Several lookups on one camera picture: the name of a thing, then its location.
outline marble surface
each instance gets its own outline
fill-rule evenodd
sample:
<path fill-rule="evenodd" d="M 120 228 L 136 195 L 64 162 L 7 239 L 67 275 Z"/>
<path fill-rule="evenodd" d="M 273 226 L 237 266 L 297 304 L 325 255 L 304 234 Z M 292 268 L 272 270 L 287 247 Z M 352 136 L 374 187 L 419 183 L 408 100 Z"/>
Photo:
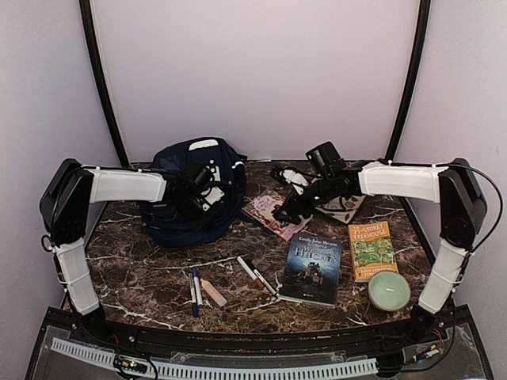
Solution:
<path fill-rule="evenodd" d="M 268 188 L 288 194 L 289 188 L 269 177 L 273 165 L 246 163 L 247 200 Z M 306 162 L 294 165 L 309 169 Z M 399 271 L 412 289 L 409 305 L 395 313 L 377 310 L 369 302 L 367 284 L 354 283 L 347 228 L 322 215 L 314 216 L 307 232 L 343 241 L 338 304 L 333 309 L 281 301 L 258 289 L 237 257 L 250 258 L 276 286 L 283 275 L 289 243 L 239 220 L 216 243 L 168 249 L 156 245 L 143 231 L 136 203 L 112 202 L 91 238 L 87 260 L 111 321 L 214 333 L 301 333 L 373 325 L 408 318 L 431 268 L 397 198 L 367 197 L 353 222 L 383 220 L 389 222 Z M 227 299 L 225 306 L 218 307 L 203 291 L 205 307 L 200 318 L 192 317 L 189 301 L 186 273 L 193 267 Z"/>

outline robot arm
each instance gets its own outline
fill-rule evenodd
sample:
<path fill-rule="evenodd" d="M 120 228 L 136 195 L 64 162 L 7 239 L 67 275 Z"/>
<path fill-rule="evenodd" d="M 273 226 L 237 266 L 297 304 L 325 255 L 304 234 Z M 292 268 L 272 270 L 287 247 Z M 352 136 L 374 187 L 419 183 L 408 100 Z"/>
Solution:
<path fill-rule="evenodd" d="M 289 168 L 275 168 L 272 176 L 295 191 L 274 214 L 276 219 L 298 224 L 314 207 L 338 196 L 391 195 L 440 203 L 441 243 L 431 275 L 419 298 L 420 308 L 430 314 L 440 311 L 459 283 L 471 246 L 486 215 L 486 201 L 468 166 L 456 159 L 444 165 L 393 165 L 359 161 L 348 165 L 331 142 L 307 152 L 318 179 L 308 184 Z"/>
<path fill-rule="evenodd" d="M 85 255 L 85 230 L 90 203 L 111 200 L 166 201 L 173 204 L 196 230 L 209 218 L 224 195 L 211 183 L 209 168 L 191 162 L 176 173 L 150 170 L 101 169 L 65 160 L 40 201 L 49 233 L 59 281 L 67 288 L 75 309 L 87 315 L 99 307 Z"/>

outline pink book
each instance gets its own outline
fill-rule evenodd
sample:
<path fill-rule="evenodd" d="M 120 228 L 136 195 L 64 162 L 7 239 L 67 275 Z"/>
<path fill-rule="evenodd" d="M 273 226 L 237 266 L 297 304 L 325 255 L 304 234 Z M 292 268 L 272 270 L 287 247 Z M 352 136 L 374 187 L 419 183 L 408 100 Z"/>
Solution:
<path fill-rule="evenodd" d="M 273 211 L 284 203 L 284 198 L 271 190 L 267 190 L 262 196 L 258 196 L 250 201 L 243 208 L 243 213 L 262 223 L 264 227 L 271 230 L 285 241 L 289 241 L 293 234 L 304 230 L 311 221 L 311 217 L 304 219 L 300 224 L 291 224 L 280 222 L 273 217 Z"/>

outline blue pen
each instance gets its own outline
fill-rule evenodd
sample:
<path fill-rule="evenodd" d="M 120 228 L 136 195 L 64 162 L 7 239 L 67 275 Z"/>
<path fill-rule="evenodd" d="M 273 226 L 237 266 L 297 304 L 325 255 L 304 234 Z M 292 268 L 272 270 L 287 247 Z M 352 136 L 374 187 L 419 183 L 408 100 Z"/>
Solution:
<path fill-rule="evenodd" d="M 190 297 L 192 298 L 192 313 L 195 318 L 199 317 L 199 309 L 197 309 L 196 289 L 193 286 L 193 276 L 189 273 Z"/>
<path fill-rule="evenodd" d="M 193 269 L 193 283 L 194 287 L 196 288 L 197 306 L 199 306 L 199 309 L 202 309 L 204 307 L 203 294 L 200 292 L 199 273 L 197 273 L 197 269 L 195 268 Z"/>

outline book cover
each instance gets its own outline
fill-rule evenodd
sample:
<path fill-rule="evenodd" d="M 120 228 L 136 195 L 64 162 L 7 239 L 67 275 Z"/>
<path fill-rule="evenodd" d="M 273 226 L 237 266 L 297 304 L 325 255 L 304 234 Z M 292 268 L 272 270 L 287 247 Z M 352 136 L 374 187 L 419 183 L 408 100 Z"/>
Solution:
<path fill-rule="evenodd" d="M 329 203 L 315 207 L 315 210 L 343 224 L 349 224 L 363 205 L 366 196 L 339 196 Z"/>
<path fill-rule="evenodd" d="M 293 302 L 336 306 L 340 262 L 341 241 L 294 235 L 278 297 Z"/>
<path fill-rule="evenodd" d="M 368 282 L 378 272 L 398 273 L 387 222 L 351 225 L 349 236 L 354 278 L 357 283 Z"/>
<path fill-rule="evenodd" d="M 300 224 L 280 222 L 273 217 L 273 211 L 284 203 L 284 198 L 272 191 L 266 191 L 243 208 L 243 213 L 259 221 L 268 230 L 271 230 L 285 241 L 289 241 L 292 235 L 297 234 L 311 221 L 311 217 L 304 219 Z"/>

